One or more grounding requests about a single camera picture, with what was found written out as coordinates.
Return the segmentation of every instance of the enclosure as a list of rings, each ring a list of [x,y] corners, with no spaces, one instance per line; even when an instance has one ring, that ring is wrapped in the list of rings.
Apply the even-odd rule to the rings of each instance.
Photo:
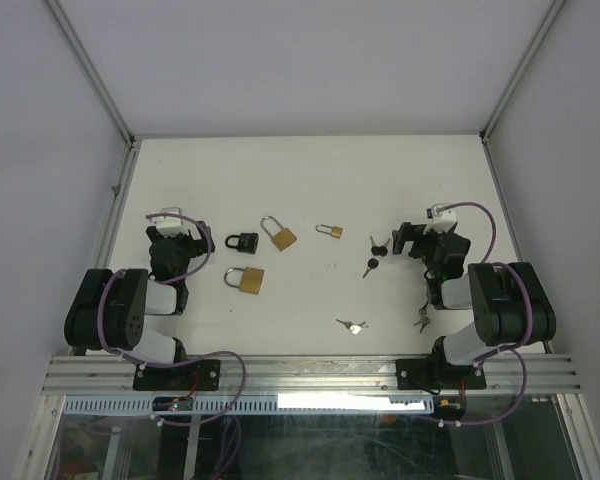
[[[467,201],[557,334],[524,372],[488,360],[484,390],[404,388],[400,362],[474,314],[420,330],[426,268],[363,278],[371,242]],[[151,270],[168,207],[216,250],[145,326],[243,359],[188,397],[62,333],[87,269]],[[454,214],[480,262],[489,219]],[[255,255],[223,244],[241,232]],[[258,295],[223,281],[245,267]],[[448,405],[460,424],[427,421]],[[0,2],[0,412],[0,478],[600,479],[600,0]]]

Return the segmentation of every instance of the white wall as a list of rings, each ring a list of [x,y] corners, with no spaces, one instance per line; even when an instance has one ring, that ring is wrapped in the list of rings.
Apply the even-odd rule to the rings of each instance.
[[[122,142],[44,10],[0,0],[0,479],[110,204]]]
[[[549,0],[61,0],[136,134],[483,127]]]
[[[600,435],[600,0],[568,2],[493,142]]]

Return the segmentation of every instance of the brass padlock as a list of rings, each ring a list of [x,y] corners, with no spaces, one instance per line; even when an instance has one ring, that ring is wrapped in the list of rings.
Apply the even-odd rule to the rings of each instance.
[[[280,228],[280,231],[278,233],[276,233],[275,235],[273,235],[269,230],[267,230],[267,227],[264,226],[265,220],[272,220],[278,226],[278,228]],[[291,230],[283,227],[282,224],[275,217],[272,217],[271,215],[267,215],[262,220],[260,220],[260,226],[267,233],[267,235],[269,235],[273,244],[276,247],[278,247],[278,250],[280,250],[280,251],[283,251],[284,249],[290,247],[298,239],[293,234],[293,232],[291,232]]]
[[[316,232],[331,235],[333,238],[340,238],[342,236],[342,227],[332,227],[330,225],[316,225]]]
[[[238,271],[242,272],[242,278],[240,279],[240,285],[233,285],[229,283],[227,277],[231,272]],[[264,277],[264,270],[259,268],[230,268],[224,273],[224,283],[230,287],[237,288],[244,293],[253,293],[257,295],[260,293],[260,286],[262,285],[262,278]]]

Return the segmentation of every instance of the metal corner post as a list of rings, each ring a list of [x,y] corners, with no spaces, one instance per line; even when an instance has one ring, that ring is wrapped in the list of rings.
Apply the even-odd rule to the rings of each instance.
[[[547,38],[547,35],[551,31],[551,28],[555,24],[556,19],[560,15],[560,12],[562,12],[562,9],[564,8],[566,3],[567,0],[551,0],[549,8],[545,12],[544,16],[542,17],[542,20],[540,21],[540,24],[538,25],[538,28],[536,28],[536,31],[531,37],[531,41],[527,45],[527,48],[522,54],[520,61],[516,65],[516,68],[513,70],[511,78],[507,82],[507,85],[505,86],[502,95],[500,95],[500,98],[498,99],[498,103],[496,104],[495,109],[491,113],[487,124],[485,125],[480,134],[483,140],[488,140],[493,131],[495,130],[496,125],[502,118],[502,115],[507,108],[507,105],[509,104],[514,93],[520,86],[522,79],[529,70],[529,66],[531,65],[533,59],[540,50],[540,47],[542,47],[545,39]]]
[[[555,402],[562,414],[562,428],[571,442],[574,463],[582,480],[600,480],[600,441],[583,395],[558,394]]]
[[[513,250],[516,254],[516,258],[518,261],[523,261],[523,254],[520,248],[520,243],[518,242],[518,237],[516,235],[516,229],[513,221],[513,214],[511,213],[511,208],[509,207],[509,202],[507,201],[507,195],[504,191],[504,185],[500,181],[500,175],[498,173],[498,169],[493,161],[493,157],[491,155],[491,150],[489,149],[490,141],[489,139],[483,139],[482,148],[484,149],[484,155],[487,158],[487,165],[489,165],[489,172],[491,173],[491,179],[493,180],[493,184],[496,187],[496,194],[498,195],[498,200],[500,202],[500,206],[502,207],[502,213],[504,213],[504,220],[507,224],[507,231],[509,232],[509,236],[511,237],[511,243],[513,244]]]
[[[122,220],[122,212],[127,201],[129,188],[131,187],[131,178],[136,168],[140,142],[135,141],[131,147],[125,148],[124,158],[120,168],[118,179],[111,187],[113,200],[107,214],[104,229],[98,243],[95,259],[93,261],[94,268],[106,268],[111,260],[113,247],[115,245],[118,227]]]
[[[18,480],[45,478],[53,456],[54,442],[60,427],[64,408],[64,395],[41,395],[33,422],[27,436],[25,450],[20,457],[16,477]]]
[[[125,122],[124,118],[122,118],[122,114],[118,110],[118,107],[113,101],[109,90],[102,81],[98,70],[89,58],[89,54],[80,41],[80,37],[78,37],[78,34],[76,33],[69,16],[60,3],[60,0],[42,0],[42,2],[51,15],[51,19],[56,24],[60,30],[60,33],[67,42],[69,50],[71,50],[71,53],[73,53],[78,65],[80,65],[80,68],[84,72],[87,81],[98,97],[102,107],[107,112],[107,115],[109,115],[109,118],[124,139],[125,143],[127,145],[131,145],[133,143],[133,135],[129,130],[129,126]]]

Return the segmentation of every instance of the padlock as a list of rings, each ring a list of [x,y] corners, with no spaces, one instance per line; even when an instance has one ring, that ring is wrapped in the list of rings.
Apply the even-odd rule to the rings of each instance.
[[[271,232],[269,230],[267,230],[267,227],[264,226],[264,221],[269,220],[269,219],[271,219],[278,226],[278,228],[280,228],[280,231],[278,233],[276,233],[275,235],[272,235]],[[278,250],[280,250],[280,251],[283,251],[284,249],[290,247],[298,239],[291,232],[291,230],[283,227],[282,224],[275,217],[272,217],[271,215],[267,215],[262,220],[260,220],[260,226],[262,227],[262,229],[265,232],[267,232],[267,235],[269,235],[269,237],[271,237],[271,241],[273,242],[273,244],[276,247],[278,247]]]
[[[240,285],[233,285],[229,283],[227,277],[231,272],[238,271],[242,272],[242,278],[240,279]],[[264,277],[264,270],[259,268],[230,268],[224,273],[224,283],[230,287],[237,288],[244,293],[253,293],[257,295],[260,293],[260,286],[262,285],[262,278]]]
[[[234,238],[238,239],[238,243],[235,245],[230,245],[229,240],[233,240]],[[224,244],[227,248],[233,248],[234,250],[238,250],[242,253],[256,253],[258,249],[258,239],[259,235],[257,233],[241,233],[240,235],[229,235],[224,240]]]
[[[340,238],[342,236],[342,227],[332,227],[330,225],[316,225],[316,232],[331,235],[333,238]]]

